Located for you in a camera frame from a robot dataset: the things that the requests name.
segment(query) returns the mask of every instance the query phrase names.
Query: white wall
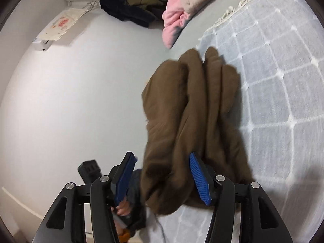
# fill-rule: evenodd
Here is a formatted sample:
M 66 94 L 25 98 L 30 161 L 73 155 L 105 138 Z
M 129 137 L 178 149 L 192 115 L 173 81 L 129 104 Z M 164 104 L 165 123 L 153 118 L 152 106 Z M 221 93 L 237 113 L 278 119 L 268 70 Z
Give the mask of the white wall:
M 107 174 L 127 151 L 141 167 L 147 141 L 141 92 L 167 50 L 160 28 L 97 9 L 45 52 L 28 48 L 0 107 L 0 182 L 44 216 L 77 167 Z
M 20 58 L 63 8 L 64 0 L 22 0 L 0 31 L 0 103 Z

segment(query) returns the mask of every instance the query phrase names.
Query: rug fringe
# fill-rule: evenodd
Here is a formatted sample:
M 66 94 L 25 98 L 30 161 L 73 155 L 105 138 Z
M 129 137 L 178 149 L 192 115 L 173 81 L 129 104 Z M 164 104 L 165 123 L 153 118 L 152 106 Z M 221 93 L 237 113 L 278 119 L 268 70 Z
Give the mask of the rug fringe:
M 239 2 L 239 5 L 237 8 L 234 9 L 233 6 L 230 6 L 225 13 L 215 22 L 215 24 L 211 27 L 209 27 L 208 29 L 206 29 L 206 31 L 216 28 L 218 26 L 220 26 L 222 23 L 226 22 L 228 19 L 230 19 L 236 12 L 238 12 L 239 10 L 241 10 L 248 2 L 250 2 L 252 0 L 241 0 Z

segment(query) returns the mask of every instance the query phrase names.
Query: silver screw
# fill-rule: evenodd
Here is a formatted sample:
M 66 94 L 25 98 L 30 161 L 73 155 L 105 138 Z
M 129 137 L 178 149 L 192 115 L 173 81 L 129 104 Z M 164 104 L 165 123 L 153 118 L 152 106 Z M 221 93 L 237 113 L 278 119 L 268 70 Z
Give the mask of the silver screw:
M 217 176 L 216 176 L 216 180 L 217 180 L 217 181 L 220 181 L 220 182 L 223 182 L 223 181 L 225 180 L 225 177 L 222 176 L 222 175 L 217 175 Z
M 65 188 L 66 189 L 72 189 L 72 188 L 74 188 L 74 184 L 73 183 L 68 183 Z
M 260 184 L 257 183 L 257 182 L 252 182 L 252 183 L 251 183 L 251 186 L 252 186 L 253 188 L 259 188 L 259 187 L 260 187 Z
M 101 182 L 107 182 L 107 181 L 109 181 L 109 176 L 108 175 L 103 175 L 102 177 L 100 177 L 100 181 Z

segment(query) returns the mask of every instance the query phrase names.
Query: ridged blue pad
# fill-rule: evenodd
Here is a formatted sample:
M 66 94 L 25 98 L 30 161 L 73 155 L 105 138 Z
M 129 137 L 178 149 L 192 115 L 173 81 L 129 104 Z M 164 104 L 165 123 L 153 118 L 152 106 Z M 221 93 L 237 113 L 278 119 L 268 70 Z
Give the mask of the ridged blue pad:
M 126 196 L 128 184 L 129 181 L 131 180 L 136 162 L 137 162 L 137 158 L 134 156 L 134 154 L 132 154 L 127 161 L 124 172 L 122 173 L 121 177 L 119 178 L 116 184 L 116 195 L 115 195 L 116 205 L 119 205 L 119 203 L 122 202 L 124 200 L 124 197 Z
M 212 198 L 209 194 L 209 184 L 193 152 L 189 156 L 189 166 L 201 200 L 210 205 Z

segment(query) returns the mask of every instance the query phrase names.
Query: black plastic bracket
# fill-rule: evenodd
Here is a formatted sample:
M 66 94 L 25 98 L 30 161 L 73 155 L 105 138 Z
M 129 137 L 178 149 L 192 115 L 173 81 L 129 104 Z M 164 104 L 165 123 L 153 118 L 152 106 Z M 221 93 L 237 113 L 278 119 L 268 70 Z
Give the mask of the black plastic bracket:
M 48 210 L 33 243 L 86 243 L 84 204 L 75 183 L 68 183 Z
M 106 204 L 110 184 L 111 179 L 102 176 L 91 185 L 90 208 L 95 243 L 119 243 L 111 209 Z
M 241 204 L 241 243 L 293 243 L 286 225 L 263 188 L 247 185 Z
M 205 242 L 229 243 L 232 239 L 235 214 L 235 186 L 225 178 L 220 182 L 214 178 L 216 191 L 219 191 L 212 221 Z

